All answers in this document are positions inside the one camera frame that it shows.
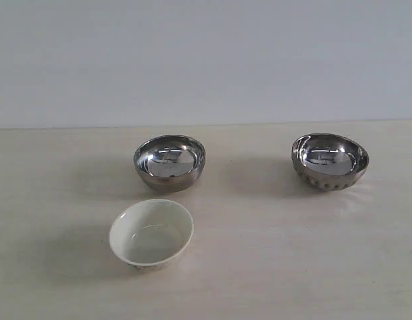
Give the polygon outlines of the smooth stainless steel bowl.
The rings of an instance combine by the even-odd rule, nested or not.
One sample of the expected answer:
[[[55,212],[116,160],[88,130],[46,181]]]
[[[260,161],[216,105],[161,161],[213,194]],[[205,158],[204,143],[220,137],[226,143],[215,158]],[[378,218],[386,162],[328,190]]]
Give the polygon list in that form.
[[[134,153],[135,170],[143,182],[160,193],[192,186],[206,162],[202,143],[186,135],[162,135],[140,145]]]

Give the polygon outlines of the white ceramic bowl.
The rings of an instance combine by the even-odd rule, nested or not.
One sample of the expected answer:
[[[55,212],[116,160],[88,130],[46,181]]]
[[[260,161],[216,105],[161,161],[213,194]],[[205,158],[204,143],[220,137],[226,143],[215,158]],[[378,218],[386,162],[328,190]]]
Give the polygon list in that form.
[[[168,199],[140,201],[122,212],[109,230],[109,246],[140,271],[161,269],[181,258],[194,232],[193,217]]]

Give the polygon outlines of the ribbed stainless steel bowl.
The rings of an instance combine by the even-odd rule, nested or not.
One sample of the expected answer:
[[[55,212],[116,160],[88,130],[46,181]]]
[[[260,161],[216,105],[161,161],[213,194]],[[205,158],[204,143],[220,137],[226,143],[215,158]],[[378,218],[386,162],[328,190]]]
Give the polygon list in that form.
[[[291,160],[298,176],[322,191],[340,191],[353,186],[369,165],[364,147],[331,133],[310,133],[295,140]]]

